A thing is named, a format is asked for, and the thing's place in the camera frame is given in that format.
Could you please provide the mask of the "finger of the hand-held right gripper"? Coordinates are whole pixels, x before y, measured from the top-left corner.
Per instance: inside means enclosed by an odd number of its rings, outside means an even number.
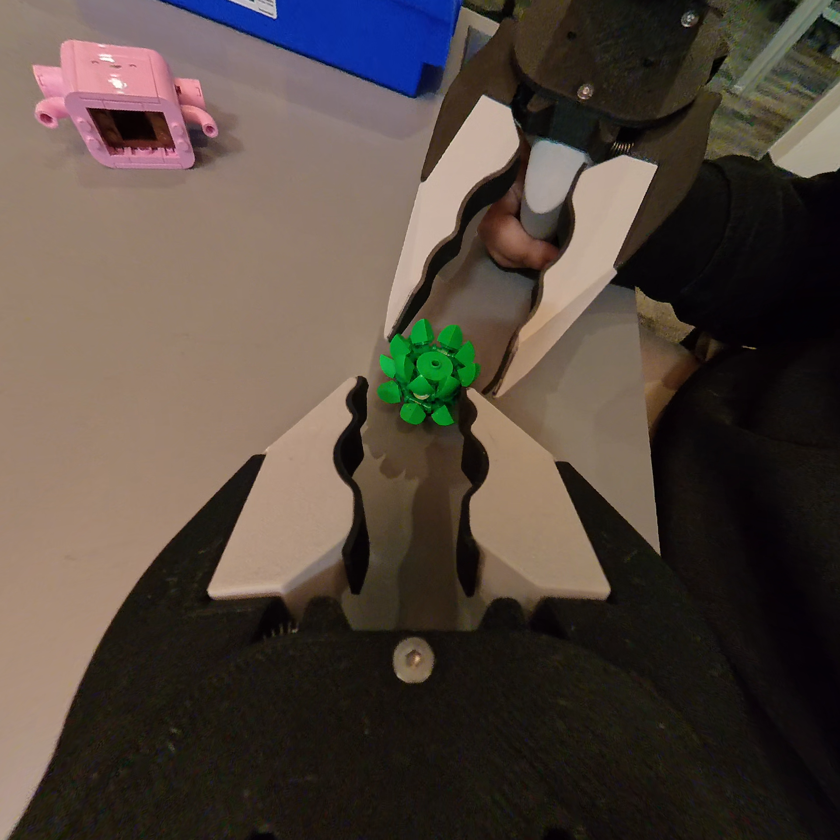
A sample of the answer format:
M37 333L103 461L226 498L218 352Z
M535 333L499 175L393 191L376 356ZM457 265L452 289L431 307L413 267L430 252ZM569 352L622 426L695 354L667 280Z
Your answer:
M481 97L417 189L388 301L386 340L415 318L438 272L458 255L469 221L508 190L519 144L509 106Z
M657 164L622 155L585 170L571 195L572 230L539 278L539 298L511 339L486 394L502 396L559 341L616 275L615 264Z

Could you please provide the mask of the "pink toy brick pot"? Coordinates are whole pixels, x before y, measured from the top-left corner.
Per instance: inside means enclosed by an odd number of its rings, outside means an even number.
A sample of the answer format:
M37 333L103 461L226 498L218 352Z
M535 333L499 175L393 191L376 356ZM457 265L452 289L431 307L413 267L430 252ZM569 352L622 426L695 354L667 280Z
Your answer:
M69 39L59 66L33 66L44 94L35 107L50 129L69 119L91 155L112 169L187 170L195 163L187 130L218 135L199 80L173 77L152 49Z

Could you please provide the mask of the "blue plastic bin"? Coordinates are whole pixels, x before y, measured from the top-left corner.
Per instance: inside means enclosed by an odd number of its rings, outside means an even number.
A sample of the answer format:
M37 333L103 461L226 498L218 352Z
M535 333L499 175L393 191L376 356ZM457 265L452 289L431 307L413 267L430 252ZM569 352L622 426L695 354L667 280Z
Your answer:
M436 90L460 1L170 1L408 97Z

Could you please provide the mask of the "person's black clad torso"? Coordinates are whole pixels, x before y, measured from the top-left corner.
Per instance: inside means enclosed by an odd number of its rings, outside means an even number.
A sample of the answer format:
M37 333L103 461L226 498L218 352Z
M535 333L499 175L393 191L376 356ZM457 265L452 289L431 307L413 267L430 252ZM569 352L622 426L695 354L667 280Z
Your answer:
M730 350L654 437L660 545L813 838L838 838L838 333Z

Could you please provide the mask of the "person's right hand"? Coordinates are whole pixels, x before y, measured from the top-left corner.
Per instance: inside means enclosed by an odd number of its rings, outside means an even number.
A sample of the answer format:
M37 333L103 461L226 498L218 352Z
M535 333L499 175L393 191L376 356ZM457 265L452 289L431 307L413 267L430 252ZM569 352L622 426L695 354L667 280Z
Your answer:
M519 219L524 173L499 201L486 211L478 226L478 236L488 255L502 268L540 271L560 255L552 244L531 237Z

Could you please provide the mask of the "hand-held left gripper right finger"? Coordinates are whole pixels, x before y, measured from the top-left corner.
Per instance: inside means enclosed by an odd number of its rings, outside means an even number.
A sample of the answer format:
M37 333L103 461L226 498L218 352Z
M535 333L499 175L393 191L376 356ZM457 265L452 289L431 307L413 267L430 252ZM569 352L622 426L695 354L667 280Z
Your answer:
M458 425L470 483L457 537L464 593L605 600L611 587L551 453L471 388Z

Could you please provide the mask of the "white table leg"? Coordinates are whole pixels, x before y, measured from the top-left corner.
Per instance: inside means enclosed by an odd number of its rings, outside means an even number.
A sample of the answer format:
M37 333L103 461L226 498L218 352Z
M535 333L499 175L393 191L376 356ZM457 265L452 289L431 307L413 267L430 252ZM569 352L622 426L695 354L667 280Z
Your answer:
M786 17L781 27L752 59L740 78L731 85L732 92L744 95L750 92L789 52L795 43L826 12L838 12L838 2L800 1Z

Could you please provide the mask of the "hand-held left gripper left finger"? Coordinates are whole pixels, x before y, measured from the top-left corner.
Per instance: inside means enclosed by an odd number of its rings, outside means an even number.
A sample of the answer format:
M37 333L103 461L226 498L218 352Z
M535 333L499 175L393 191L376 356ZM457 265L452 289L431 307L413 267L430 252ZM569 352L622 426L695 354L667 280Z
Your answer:
M370 540L353 475L364 456L367 391L363 376L349 378L267 448L211 598L360 593Z

